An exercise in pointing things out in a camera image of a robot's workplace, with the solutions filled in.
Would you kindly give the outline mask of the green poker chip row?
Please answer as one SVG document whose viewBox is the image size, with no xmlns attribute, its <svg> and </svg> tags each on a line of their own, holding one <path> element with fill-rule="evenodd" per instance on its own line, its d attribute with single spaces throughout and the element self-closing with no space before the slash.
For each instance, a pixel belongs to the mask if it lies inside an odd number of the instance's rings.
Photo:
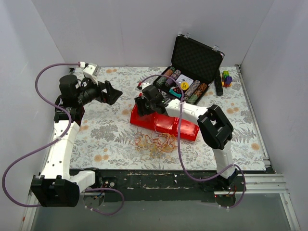
<svg viewBox="0 0 308 231">
<path fill-rule="evenodd" d="M 175 68 L 174 67 L 170 67 L 164 74 L 163 76 L 161 76 L 155 83 L 154 85 L 156 87 L 162 87 L 164 85 L 164 83 L 167 80 L 167 76 L 170 77 L 174 72 L 175 72 Z"/>
</svg>

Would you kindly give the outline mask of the orange black chip row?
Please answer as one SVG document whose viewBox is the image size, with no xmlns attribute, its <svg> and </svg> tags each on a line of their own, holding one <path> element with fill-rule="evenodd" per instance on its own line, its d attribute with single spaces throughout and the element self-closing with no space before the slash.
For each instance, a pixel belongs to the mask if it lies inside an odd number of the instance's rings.
<svg viewBox="0 0 308 231">
<path fill-rule="evenodd" d="M 200 98 L 200 96 L 204 93 L 207 88 L 206 83 L 202 83 L 196 91 L 192 94 L 192 96 L 187 100 L 187 103 L 194 104 Z"/>
</svg>

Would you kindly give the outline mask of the red triangle piece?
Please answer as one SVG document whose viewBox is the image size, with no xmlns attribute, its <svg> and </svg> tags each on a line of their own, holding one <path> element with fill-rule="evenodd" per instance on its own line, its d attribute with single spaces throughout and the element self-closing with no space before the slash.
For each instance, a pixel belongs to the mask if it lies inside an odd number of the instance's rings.
<svg viewBox="0 0 308 231">
<path fill-rule="evenodd" d="M 176 93 L 178 93 L 178 94 L 181 94 L 181 91 L 180 91 L 179 88 L 175 88 L 174 91 L 175 91 Z"/>
</svg>

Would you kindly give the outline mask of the floral table mat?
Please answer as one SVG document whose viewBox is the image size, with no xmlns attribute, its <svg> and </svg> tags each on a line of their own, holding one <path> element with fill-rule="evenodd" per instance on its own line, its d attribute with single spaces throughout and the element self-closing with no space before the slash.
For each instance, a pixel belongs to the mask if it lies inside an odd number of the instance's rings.
<svg viewBox="0 0 308 231">
<path fill-rule="evenodd" d="M 264 150 L 255 128 L 235 67 L 226 67 L 233 81 L 217 96 L 214 84 L 202 97 L 199 106 L 218 105 L 233 125 L 231 154 L 242 170 L 265 170 Z M 177 142 L 168 135 L 140 128 L 130 123 L 137 84 L 147 78 L 154 80 L 163 67 L 105 67 L 99 81 L 110 81 L 123 92 L 114 105 L 92 101 L 85 106 L 80 130 L 71 155 L 71 168 L 148 170 L 214 170 L 212 149 L 201 134 L 195 141 Z"/>
</svg>

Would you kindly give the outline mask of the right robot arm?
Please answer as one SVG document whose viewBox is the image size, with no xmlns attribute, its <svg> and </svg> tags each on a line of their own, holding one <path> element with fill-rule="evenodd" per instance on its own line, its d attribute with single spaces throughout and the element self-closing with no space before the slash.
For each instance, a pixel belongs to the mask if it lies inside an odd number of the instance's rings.
<svg viewBox="0 0 308 231">
<path fill-rule="evenodd" d="M 204 179 L 193 177 L 185 169 L 184 173 L 192 180 L 207 183 L 214 189 L 229 191 L 235 186 L 238 171 L 231 154 L 233 126 L 217 105 L 200 107 L 182 102 L 179 99 L 164 97 L 156 86 L 140 83 L 137 88 L 141 95 L 135 98 L 139 116 L 158 113 L 186 120 L 197 125 L 204 142 L 213 150 L 216 162 L 216 175 Z"/>
</svg>

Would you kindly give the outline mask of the black remote control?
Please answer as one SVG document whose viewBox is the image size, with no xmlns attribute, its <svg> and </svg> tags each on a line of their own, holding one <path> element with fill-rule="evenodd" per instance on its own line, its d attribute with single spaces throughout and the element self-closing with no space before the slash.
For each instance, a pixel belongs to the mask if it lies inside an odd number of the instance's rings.
<svg viewBox="0 0 308 231">
<path fill-rule="evenodd" d="M 215 78 L 214 78 L 214 84 L 216 89 L 216 95 L 222 96 L 223 95 L 223 86 L 222 86 L 222 80 L 220 77 L 220 71 L 218 70 L 216 72 Z"/>
</svg>

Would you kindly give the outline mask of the teal plastic piece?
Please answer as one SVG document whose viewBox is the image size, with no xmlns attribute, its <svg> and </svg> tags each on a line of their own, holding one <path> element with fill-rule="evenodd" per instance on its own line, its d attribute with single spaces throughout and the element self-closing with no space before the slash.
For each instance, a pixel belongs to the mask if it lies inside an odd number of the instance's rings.
<svg viewBox="0 0 308 231">
<path fill-rule="evenodd" d="M 176 93 L 173 89 L 170 89 L 169 90 L 169 93 L 177 98 L 181 98 L 181 94 L 179 93 Z"/>
</svg>

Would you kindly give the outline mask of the purple poker chip row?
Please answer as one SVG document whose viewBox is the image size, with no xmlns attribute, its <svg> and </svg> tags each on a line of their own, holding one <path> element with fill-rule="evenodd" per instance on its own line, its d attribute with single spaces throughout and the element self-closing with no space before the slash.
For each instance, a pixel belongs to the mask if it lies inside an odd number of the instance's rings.
<svg viewBox="0 0 308 231">
<path fill-rule="evenodd" d="M 181 75 L 181 71 L 180 70 L 176 70 L 171 76 L 170 78 L 168 78 L 165 82 L 165 86 L 170 88 L 172 87 L 172 85 L 174 84 L 174 80 L 177 80 L 177 78 Z"/>
</svg>

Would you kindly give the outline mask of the colourful block toy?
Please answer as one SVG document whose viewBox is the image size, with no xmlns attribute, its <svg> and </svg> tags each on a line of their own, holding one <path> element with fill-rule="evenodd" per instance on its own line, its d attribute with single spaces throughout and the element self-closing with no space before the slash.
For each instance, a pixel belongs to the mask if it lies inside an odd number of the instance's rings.
<svg viewBox="0 0 308 231">
<path fill-rule="evenodd" d="M 222 86 L 228 88 L 231 86 L 232 77 L 229 74 L 229 71 L 222 72 Z"/>
</svg>

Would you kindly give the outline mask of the black poker chip case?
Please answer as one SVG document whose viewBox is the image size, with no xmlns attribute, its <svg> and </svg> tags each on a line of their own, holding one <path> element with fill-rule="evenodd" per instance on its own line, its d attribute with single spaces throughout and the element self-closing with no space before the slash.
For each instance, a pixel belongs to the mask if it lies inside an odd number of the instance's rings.
<svg viewBox="0 0 308 231">
<path fill-rule="evenodd" d="M 209 88 L 209 84 L 214 81 L 216 72 L 223 61 L 224 53 L 215 50 L 207 45 L 204 45 L 192 38 L 186 37 L 183 34 L 178 34 L 175 41 L 175 46 L 171 58 L 171 66 L 169 66 L 162 75 L 170 68 L 174 67 L 176 70 L 180 70 L 181 74 L 195 80 L 199 80 L 202 83 L 207 84 L 207 88 L 200 98 L 194 103 L 196 105 L 206 91 Z M 181 91 L 181 97 L 184 98 L 186 90 L 182 90 L 180 83 L 174 80 L 172 87 L 168 88 L 165 84 L 162 87 L 157 87 L 161 92 L 165 92 L 172 99 L 177 98 L 169 93 L 170 89 L 179 88 Z"/>
</svg>

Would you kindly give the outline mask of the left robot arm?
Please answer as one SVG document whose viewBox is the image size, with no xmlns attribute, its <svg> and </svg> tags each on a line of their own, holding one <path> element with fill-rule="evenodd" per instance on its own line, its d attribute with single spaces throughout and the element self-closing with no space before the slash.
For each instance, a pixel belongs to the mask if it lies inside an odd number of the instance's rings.
<svg viewBox="0 0 308 231">
<path fill-rule="evenodd" d="M 109 81 L 94 83 L 90 78 L 79 81 L 69 74 L 59 80 L 60 96 L 55 104 L 53 144 L 41 174 L 31 182 L 31 191 L 43 207 L 75 207 L 86 189 L 98 192 L 102 180 L 95 169 L 70 175 L 73 146 L 84 115 L 84 105 L 96 100 L 113 105 L 123 94 Z"/>
</svg>

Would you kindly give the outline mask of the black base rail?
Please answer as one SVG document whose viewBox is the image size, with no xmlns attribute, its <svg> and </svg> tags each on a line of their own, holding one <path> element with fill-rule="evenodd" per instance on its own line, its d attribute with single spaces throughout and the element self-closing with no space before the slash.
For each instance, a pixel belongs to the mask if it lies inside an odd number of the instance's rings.
<svg viewBox="0 0 308 231">
<path fill-rule="evenodd" d="M 236 172 L 231 179 L 222 177 L 204 182 L 215 171 L 192 170 L 190 179 L 182 170 L 110 170 L 95 169 L 96 183 L 85 196 L 103 202 L 188 201 L 213 203 L 217 196 L 234 200 L 244 189 L 244 179 Z"/>
</svg>

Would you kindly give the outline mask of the white card deck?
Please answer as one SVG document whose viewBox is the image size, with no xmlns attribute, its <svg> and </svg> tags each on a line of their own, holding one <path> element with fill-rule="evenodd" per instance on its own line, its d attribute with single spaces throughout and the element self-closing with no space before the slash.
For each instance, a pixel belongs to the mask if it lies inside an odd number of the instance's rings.
<svg viewBox="0 0 308 231">
<path fill-rule="evenodd" d="M 181 75 L 176 79 L 176 81 L 177 81 L 178 83 L 187 82 L 188 85 L 191 85 L 191 84 L 194 82 L 193 79 L 191 79 L 191 78 L 185 76 L 184 74 L 181 74 Z"/>
</svg>

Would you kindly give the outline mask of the yellow dealer button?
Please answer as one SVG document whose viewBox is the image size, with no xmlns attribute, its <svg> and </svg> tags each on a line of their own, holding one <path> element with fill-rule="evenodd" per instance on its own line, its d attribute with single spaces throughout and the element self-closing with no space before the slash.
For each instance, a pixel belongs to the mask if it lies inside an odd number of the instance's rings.
<svg viewBox="0 0 308 231">
<path fill-rule="evenodd" d="M 186 81 L 181 82 L 180 87 L 182 90 L 187 90 L 189 88 L 189 83 Z"/>
</svg>

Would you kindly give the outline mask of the red compartment tray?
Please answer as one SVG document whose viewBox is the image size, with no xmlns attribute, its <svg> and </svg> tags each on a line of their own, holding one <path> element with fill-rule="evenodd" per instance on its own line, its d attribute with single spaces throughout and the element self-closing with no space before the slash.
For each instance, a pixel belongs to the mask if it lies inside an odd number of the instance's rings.
<svg viewBox="0 0 308 231">
<path fill-rule="evenodd" d="M 160 133 L 168 133 L 178 136 L 179 119 L 169 117 L 158 113 L 140 117 L 137 112 L 137 106 L 134 105 L 130 114 L 130 123 L 141 128 L 146 128 Z M 199 127 L 186 120 L 181 121 L 180 137 L 185 140 L 195 141 L 199 132 Z"/>
</svg>

